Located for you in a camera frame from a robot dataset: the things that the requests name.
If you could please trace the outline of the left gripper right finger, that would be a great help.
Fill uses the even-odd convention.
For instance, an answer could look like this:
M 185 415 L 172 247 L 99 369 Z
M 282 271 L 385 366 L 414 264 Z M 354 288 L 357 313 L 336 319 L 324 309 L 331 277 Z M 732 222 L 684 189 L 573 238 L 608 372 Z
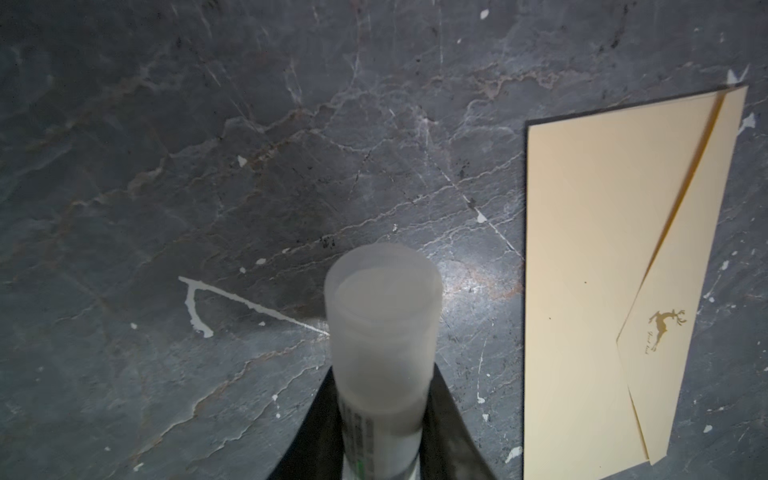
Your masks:
M 419 465 L 425 480 L 496 478 L 467 430 L 437 364 L 424 413 Z

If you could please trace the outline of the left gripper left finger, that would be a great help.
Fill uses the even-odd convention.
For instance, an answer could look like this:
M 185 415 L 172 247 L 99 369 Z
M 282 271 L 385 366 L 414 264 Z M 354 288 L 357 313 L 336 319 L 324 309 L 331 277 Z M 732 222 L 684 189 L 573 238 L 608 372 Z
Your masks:
M 342 418 L 330 369 L 289 448 L 268 480 L 340 480 L 344 462 Z

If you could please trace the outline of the yellow envelope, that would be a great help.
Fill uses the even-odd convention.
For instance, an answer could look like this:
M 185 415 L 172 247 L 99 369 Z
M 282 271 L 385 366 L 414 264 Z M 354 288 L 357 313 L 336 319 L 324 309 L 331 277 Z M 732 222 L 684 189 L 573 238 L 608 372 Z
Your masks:
M 747 92 L 528 127 L 525 478 L 666 456 Z

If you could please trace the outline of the white glue stick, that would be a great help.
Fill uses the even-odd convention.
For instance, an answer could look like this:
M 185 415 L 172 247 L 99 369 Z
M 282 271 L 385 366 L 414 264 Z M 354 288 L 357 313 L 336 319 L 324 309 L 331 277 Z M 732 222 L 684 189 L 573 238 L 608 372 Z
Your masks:
M 357 479 L 405 479 L 419 452 L 427 389 L 405 396 L 339 392 L 345 457 Z

